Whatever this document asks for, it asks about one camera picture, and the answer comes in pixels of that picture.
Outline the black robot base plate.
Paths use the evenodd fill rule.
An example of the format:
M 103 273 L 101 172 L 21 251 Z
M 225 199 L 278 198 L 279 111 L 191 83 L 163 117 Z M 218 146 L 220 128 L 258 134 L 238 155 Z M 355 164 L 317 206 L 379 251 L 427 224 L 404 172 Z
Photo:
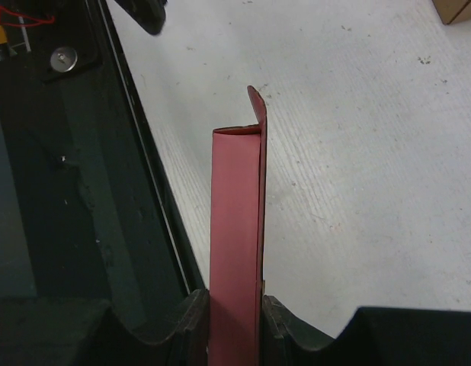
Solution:
M 107 3 L 0 1 L 0 31 L 0 297 L 160 319 L 203 279 Z

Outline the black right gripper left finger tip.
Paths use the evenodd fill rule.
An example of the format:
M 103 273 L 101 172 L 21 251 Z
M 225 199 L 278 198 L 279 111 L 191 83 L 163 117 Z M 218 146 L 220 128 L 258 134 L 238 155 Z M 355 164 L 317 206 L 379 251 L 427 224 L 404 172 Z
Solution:
M 205 365 L 209 292 L 129 330 L 107 300 L 0 300 L 0 365 Z

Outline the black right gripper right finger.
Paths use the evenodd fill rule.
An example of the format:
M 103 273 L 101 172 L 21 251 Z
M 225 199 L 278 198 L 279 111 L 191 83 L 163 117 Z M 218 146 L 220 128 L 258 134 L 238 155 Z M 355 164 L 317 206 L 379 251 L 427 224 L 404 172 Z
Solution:
M 265 296 L 261 339 L 264 365 L 471 365 L 471 312 L 359 307 L 332 338 Z

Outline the pink paper box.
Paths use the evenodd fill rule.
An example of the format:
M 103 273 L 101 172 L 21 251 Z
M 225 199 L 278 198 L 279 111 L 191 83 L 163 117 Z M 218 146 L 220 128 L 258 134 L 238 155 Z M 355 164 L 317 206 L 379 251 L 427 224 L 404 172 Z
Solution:
M 260 362 L 267 108 L 248 87 L 256 124 L 213 131 L 210 365 Z

